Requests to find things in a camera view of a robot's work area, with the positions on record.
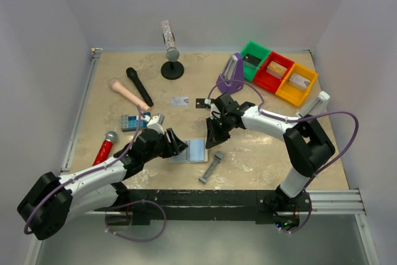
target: black microphone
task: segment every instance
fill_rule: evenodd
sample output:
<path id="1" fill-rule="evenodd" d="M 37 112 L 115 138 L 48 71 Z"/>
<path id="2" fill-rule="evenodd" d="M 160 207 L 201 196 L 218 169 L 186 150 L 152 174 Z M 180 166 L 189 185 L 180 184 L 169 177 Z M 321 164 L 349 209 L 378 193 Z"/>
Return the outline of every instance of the black microphone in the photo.
<path id="1" fill-rule="evenodd" d="M 153 101 L 151 100 L 148 92 L 146 91 L 145 87 L 143 86 L 141 80 L 138 78 L 138 73 L 133 69 L 133 68 L 127 68 L 125 71 L 127 73 L 127 77 L 131 79 L 131 81 L 134 83 L 135 87 L 141 94 L 143 100 L 149 107 L 153 106 Z"/>

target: cardboard item in bin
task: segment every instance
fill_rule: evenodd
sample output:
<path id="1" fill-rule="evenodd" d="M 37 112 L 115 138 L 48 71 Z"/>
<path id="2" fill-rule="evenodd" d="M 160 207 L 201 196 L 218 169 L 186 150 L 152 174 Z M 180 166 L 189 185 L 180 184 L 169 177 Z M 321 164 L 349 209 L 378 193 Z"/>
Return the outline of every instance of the cardboard item in bin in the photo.
<path id="1" fill-rule="evenodd" d="M 275 76 L 278 79 L 281 79 L 286 71 L 287 68 L 274 61 L 270 62 L 266 68 L 266 72 L 268 74 L 271 74 L 272 76 Z"/>

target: gray tool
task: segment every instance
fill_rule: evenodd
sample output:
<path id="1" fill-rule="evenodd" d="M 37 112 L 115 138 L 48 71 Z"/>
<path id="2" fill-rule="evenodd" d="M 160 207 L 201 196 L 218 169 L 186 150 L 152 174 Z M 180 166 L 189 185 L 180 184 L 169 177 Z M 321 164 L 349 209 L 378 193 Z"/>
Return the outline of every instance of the gray tool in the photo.
<path id="1" fill-rule="evenodd" d="M 223 157 L 225 156 L 224 153 L 217 151 L 215 153 L 215 156 L 213 157 L 213 162 L 212 164 L 208 167 L 208 169 L 206 170 L 206 172 L 204 173 L 204 175 L 202 177 L 199 178 L 199 181 L 201 181 L 202 183 L 206 184 L 207 183 L 207 179 L 208 177 L 210 177 L 212 171 L 215 169 L 215 167 L 217 166 L 217 164 L 219 164 L 222 160 Z"/>

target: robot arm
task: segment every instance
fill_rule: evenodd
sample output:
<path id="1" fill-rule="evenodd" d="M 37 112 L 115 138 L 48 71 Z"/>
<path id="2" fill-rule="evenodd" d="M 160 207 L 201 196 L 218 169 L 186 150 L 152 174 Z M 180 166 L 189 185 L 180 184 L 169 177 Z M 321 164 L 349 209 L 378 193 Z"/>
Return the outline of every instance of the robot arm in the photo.
<path id="1" fill-rule="evenodd" d="M 118 182 L 139 173 L 145 163 L 154 158 L 169 158 L 185 150 L 187 144 L 180 141 L 171 128 L 163 130 L 163 120 L 161 114 L 154 116 L 127 154 L 109 167 L 107 165 L 118 159 L 130 144 L 103 163 L 78 173 L 59 177 L 51 172 L 42 175 L 18 205 L 17 211 L 25 221 L 50 192 L 70 179 L 73 182 L 61 187 L 35 213 L 29 227 L 37 239 L 51 237 L 66 222 L 90 210 L 118 205 L 125 188 Z"/>
<path id="2" fill-rule="evenodd" d="M 228 93 L 222 94 L 211 103 L 211 117 L 206 119 L 206 148 L 229 139 L 229 131 L 237 127 L 256 130 L 285 142 L 293 168 L 278 189 L 287 198 L 293 199 L 335 153 L 335 147 L 317 120 L 291 124 L 271 117 L 273 115 L 287 119 L 286 116 L 264 112 L 270 116 L 262 115 L 253 103 L 239 105 Z"/>

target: yellow bin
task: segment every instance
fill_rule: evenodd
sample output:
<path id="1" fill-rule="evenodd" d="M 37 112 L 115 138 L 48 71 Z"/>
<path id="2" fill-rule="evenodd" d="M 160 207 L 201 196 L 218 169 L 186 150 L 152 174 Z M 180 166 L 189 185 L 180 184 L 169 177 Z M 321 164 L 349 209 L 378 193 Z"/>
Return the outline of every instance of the yellow bin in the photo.
<path id="1" fill-rule="evenodd" d="M 302 77 L 310 80 L 310 84 L 305 91 L 299 90 L 298 88 L 288 83 L 293 73 L 297 73 Z M 300 107 L 300 105 L 302 105 L 302 102 L 306 99 L 306 96 L 308 96 L 308 94 L 310 93 L 310 90 L 313 87 L 314 82 L 316 82 L 317 77 L 318 73 L 316 73 L 315 71 L 311 71 L 308 68 L 305 68 L 303 65 L 300 65 L 299 63 L 294 63 L 293 66 L 290 68 L 288 74 L 281 82 L 278 90 L 276 91 L 276 95 L 278 95 L 282 99 L 285 99 L 287 102 L 290 102 L 294 106 Z"/>

